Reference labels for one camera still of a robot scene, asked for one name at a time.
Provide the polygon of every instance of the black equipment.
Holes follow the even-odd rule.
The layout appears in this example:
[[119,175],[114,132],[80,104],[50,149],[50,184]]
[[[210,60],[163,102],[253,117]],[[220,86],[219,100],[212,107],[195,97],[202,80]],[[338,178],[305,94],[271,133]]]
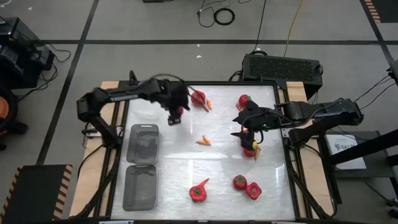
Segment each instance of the black equipment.
[[18,18],[0,21],[0,83],[10,89],[34,88],[42,70],[50,70],[54,54]]
[[303,82],[307,99],[322,87],[322,66],[318,60],[246,54],[243,80],[271,80],[286,90],[286,82]]

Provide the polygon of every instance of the table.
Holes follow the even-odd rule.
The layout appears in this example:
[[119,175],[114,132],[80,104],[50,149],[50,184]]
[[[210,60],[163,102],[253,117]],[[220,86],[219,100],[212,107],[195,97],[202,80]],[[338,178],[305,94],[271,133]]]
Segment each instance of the table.
[[[102,88],[116,88],[119,82],[103,82]],[[303,83],[301,82],[289,82],[287,84],[287,93],[290,101],[306,101],[305,91]],[[279,92],[280,98],[283,99],[283,93]],[[106,105],[102,110],[101,114],[105,121],[111,122],[112,118],[116,125],[121,124],[123,118],[124,103],[120,103],[118,110],[114,110],[114,104]],[[87,149],[85,151],[85,156],[87,156],[92,150],[97,148],[101,144],[100,139],[90,139],[87,142]],[[309,145],[314,148],[317,147],[316,140],[310,140]],[[104,159],[106,157],[106,149],[100,149],[92,158],[88,159],[83,166],[78,184],[76,187],[75,196],[73,199],[72,209],[70,215],[75,215],[82,210],[86,205],[92,195],[98,188],[98,184],[101,178],[101,170],[104,164]],[[113,161],[114,152],[108,155],[111,157],[110,163]],[[328,190],[328,185],[326,182],[325,174],[323,172],[323,166],[320,158],[309,150],[302,149],[301,151],[302,167],[305,174],[305,180],[307,183],[308,190],[312,193],[317,202],[323,207],[323,209],[328,213],[332,214],[333,209],[330,201],[330,194]],[[316,216],[315,213],[311,211],[305,211],[305,202],[302,194],[298,188],[296,188],[297,194],[297,207],[299,215],[297,217],[308,217],[310,215]],[[99,215],[106,215],[107,209],[106,205],[109,198],[113,198],[113,195],[109,194],[109,187],[105,191],[102,198],[102,206],[98,210]]]

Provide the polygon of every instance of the black floor line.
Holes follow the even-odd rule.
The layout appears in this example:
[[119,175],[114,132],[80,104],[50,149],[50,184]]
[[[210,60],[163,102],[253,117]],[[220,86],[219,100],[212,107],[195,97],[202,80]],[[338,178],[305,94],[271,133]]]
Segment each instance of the black floor line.
[[361,2],[362,8],[365,11],[366,17],[368,18],[369,23],[373,29],[374,35],[376,35],[377,40],[380,41],[381,50],[383,51],[383,54],[384,54],[385,58],[387,59],[388,64],[391,65],[391,63],[394,61],[394,59],[392,58],[391,53],[388,50],[386,43],[384,42],[383,36],[381,35],[380,30],[377,27],[377,24],[374,21],[371,12],[369,11],[368,7],[366,6],[365,0],[359,0],[359,1]]
[[[256,40],[82,40],[84,44],[160,45],[160,44],[255,44]],[[79,44],[80,40],[41,40],[41,44]],[[286,40],[259,40],[259,44],[285,45]],[[398,40],[290,40],[289,45],[398,45]]]
[[80,37],[80,43],[77,46],[75,56],[73,57],[72,64],[70,65],[67,78],[65,79],[65,83],[63,84],[60,98],[58,99],[57,106],[55,107],[55,111],[52,116],[49,129],[47,130],[47,134],[45,135],[43,146],[40,150],[39,157],[37,158],[36,165],[44,164],[44,160],[49,151],[49,147],[50,147],[52,138],[54,136],[55,128],[57,127],[58,120],[60,118],[62,108],[65,103],[65,99],[67,97],[70,84],[72,82],[73,75],[75,74],[76,66],[80,59],[81,51],[83,50],[83,46],[84,46],[83,41],[87,38],[88,30],[90,29],[91,22],[93,21],[94,14],[95,14],[96,8],[98,6],[98,2],[99,2],[99,0],[94,0],[93,5],[91,7],[90,13],[89,13],[87,21],[86,21],[85,28],[83,29],[83,33],[81,34],[81,37]]

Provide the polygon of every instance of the concrete floor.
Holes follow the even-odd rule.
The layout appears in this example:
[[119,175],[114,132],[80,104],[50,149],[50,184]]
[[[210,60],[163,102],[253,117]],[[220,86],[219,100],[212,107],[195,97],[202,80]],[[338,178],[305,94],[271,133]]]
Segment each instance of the concrete floor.
[[[139,79],[167,72],[185,80],[228,80],[240,69],[244,54],[254,47],[244,40],[256,39],[263,2],[238,4],[237,0],[231,0],[236,20],[230,26],[215,24],[208,29],[198,24],[196,12],[201,0],[160,4],[144,4],[141,0],[12,0],[0,7],[3,17],[20,17],[41,39],[72,52],[69,60],[56,63],[58,78],[50,87],[31,94],[19,105],[19,120],[29,125],[29,131],[24,136],[9,136],[8,149],[0,152],[0,200],[6,198],[16,168],[36,163],[65,83],[71,81],[44,164],[78,167],[84,152],[80,133],[83,123],[77,119],[75,106],[79,97],[100,86],[102,81],[127,80],[130,70]],[[260,33],[263,44],[259,48],[269,55],[283,56],[298,5],[299,0],[267,1]],[[218,9],[221,4],[215,3],[213,7]],[[211,23],[211,19],[209,11],[201,15],[204,24]],[[375,35],[375,29],[384,40],[398,40],[397,27],[398,24],[372,27],[360,0],[304,0],[290,36],[291,40],[303,42],[291,41],[287,57],[315,59],[323,64],[320,101],[356,98],[387,75],[385,70],[389,66],[380,46],[384,43],[376,42],[381,39]],[[163,40],[192,41],[167,44]],[[227,44],[225,40],[242,41]],[[387,47],[392,57],[398,59],[396,45]],[[56,54],[66,57],[61,52]],[[370,92],[359,105],[370,102],[383,88]],[[394,97],[397,95],[398,89],[390,88],[363,111],[362,125],[346,129],[386,133],[398,128],[395,111],[398,98]],[[389,153],[396,154],[396,149],[390,149]],[[373,183],[386,196],[394,197],[389,180],[377,179]],[[73,175],[64,216],[68,215],[75,184],[76,175]],[[388,208],[372,192],[362,193],[364,197],[353,196],[358,189],[367,190],[360,181],[344,180],[339,186],[344,204],[339,206],[338,219],[398,223],[387,216]]]

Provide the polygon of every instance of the red tomato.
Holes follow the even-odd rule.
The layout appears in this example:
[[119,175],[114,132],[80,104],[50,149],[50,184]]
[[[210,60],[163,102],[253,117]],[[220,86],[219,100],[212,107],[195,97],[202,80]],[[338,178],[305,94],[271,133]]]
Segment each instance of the red tomato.
[[253,157],[254,156],[254,151],[250,151],[249,149],[246,149],[246,148],[243,148],[243,154],[246,156],[246,157]]
[[191,101],[193,104],[204,105],[205,104],[206,95],[202,91],[195,91],[191,95]]
[[242,175],[237,175],[233,179],[232,183],[236,190],[244,190],[246,188],[246,186],[248,186],[248,181]]
[[239,105],[246,107],[249,100],[251,100],[250,96],[247,96],[246,94],[241,95],[241,97],[239,97]]

